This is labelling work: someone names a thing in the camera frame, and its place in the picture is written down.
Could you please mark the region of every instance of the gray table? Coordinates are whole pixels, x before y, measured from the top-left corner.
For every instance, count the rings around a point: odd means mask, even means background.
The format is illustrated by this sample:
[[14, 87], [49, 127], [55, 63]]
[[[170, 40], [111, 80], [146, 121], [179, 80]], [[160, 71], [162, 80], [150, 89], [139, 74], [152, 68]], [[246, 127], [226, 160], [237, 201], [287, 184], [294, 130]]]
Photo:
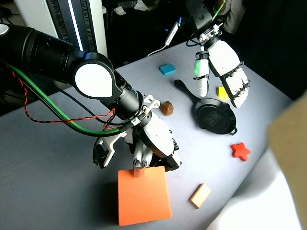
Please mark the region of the gray table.
[[[125, 227], [126, 229], [205, 229], [242, 183], [266, 147], [266, 129], [291, 100], [266, 80], [243, 67], [251, 88], [247, 101], [233, 108], [238, 133], [216, 135], [201, 130], [191, 115], [192, 102], [172, 84], [182, 79], [193, 93], [194, 56], [198, 47], [180, 44], [151, 57], [119, 68], [131, 85], [164, 102], [173, 103], [171, 116], [158, 114], [172, 129], [180, 150], [182, 166], [167, 173], [173, 218]], [[177, 73], [163, 76], [158, 67], [171, 63]], [[216, 98], [221, 86], [211, 75], [209, 97]], [[67, 89], [101, 114], [106, 111], [95, 100]], [[71, 117], [87, 115], [74, 102], [56, 93], [51, 98]], [[29, 105], [33, 117], [55, 119], [40, 102]], [[83, 121], [89, 128], [96, 121]], [[108, 168], [92, 163], [95, 138], [83, 136], [63, 124], [31, 122], [23, 109], [0, 117], [0, 229], [116, 229], [117, 171], [132, 168], [132, 158], [123, 140], [115, 144], [116, 154]], [[231, 144], [244, 142], [252, 151], [249, 160], [232, 157]], [[201, 209], [188, 199], [199, 184], [212, 193]]]

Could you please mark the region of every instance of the tan rectangular block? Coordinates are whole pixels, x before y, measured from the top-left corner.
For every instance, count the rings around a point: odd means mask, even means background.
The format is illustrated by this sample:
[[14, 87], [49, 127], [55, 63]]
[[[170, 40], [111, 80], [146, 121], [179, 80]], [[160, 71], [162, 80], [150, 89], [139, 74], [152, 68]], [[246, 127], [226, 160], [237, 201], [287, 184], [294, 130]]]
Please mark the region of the tan rectangular block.
[[197, 208], [200, 208], [210, 193], [211, 189], [207, 185], [201, 184], [195, 193], [191, 196], [190, 201]]

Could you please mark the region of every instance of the black frying pan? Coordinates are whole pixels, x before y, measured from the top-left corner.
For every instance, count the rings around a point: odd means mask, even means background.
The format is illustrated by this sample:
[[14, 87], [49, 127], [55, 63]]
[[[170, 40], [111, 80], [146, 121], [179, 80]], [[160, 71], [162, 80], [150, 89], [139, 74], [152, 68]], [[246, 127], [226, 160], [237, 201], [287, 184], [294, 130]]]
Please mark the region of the black frying pan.
[[174, 85], [195, 104], [194, 114], [200, 128], [216, 134], [237, 133], [236, 117], [229, 104], [211, 98], [200, 99], [192, 94], [181, 80], [175, 80]]

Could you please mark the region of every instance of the star-shaped toy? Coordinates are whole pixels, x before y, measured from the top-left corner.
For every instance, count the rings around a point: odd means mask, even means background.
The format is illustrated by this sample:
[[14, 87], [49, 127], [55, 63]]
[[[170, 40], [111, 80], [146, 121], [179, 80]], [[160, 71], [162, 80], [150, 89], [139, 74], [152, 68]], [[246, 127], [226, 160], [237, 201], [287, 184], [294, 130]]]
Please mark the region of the star-shaped toy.
[[233, 144], [231, 145], [232, 150], [234, 153], [232, 154], [233, 157], [239, 157], [242, 161], [248, 160], [248, 155], [251, 153], [249, 149], [247, 149], [243, 142], [240, 144]]

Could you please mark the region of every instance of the red wire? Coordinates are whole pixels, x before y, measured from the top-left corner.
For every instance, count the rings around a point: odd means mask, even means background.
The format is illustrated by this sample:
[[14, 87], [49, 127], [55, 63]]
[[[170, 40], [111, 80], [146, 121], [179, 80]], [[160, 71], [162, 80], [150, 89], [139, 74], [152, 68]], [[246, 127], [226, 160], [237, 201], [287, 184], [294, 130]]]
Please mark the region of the red wire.
[[104, 115], [96, 115], [96, 116], [87, 116], [87, 117], [79, 117], [77, 119], [70, 119], [70, 120], [60, 120], [60, 121], [40, 121], [40, 120], [35, 120], [31, 117], [31, 115], [29, 115], [28, 113], [28, 108], [27, 108], [27, 105], [28, 105], [28, 90], [27, 88], [25, 87], [24, 83], [22, 82], [22, 80], [20, 80], [20, 78], [18, 78], [15, 74], [15, 72], [11, 69], [12, 71], [12, 74], [13, 76], [20, 82], [21, 86], [24, 88], [24, 98], [25, 98], [25, 101], [24, 101], [24, 112], [25, 114], [27, 115], [27, 117], [34, 121], [34, 122], [38, 122], [38, 123], [63, 123], [63, 122], [73, 122], [73, 121], [80, 121], [80, 120], [89, 120], [89, 119], [93, 119], [93, 118], [97, 118], [97, 117], [104, 117], [104, 116], [107, 116], [107, 115], [110, 115], [112, 114], [112, 116], [110, 118], [114, 118], [115, 117], [115, 112], [116, 112], [116, 109], [112, 109], [109, 113], [107, 114], [104, 114]]

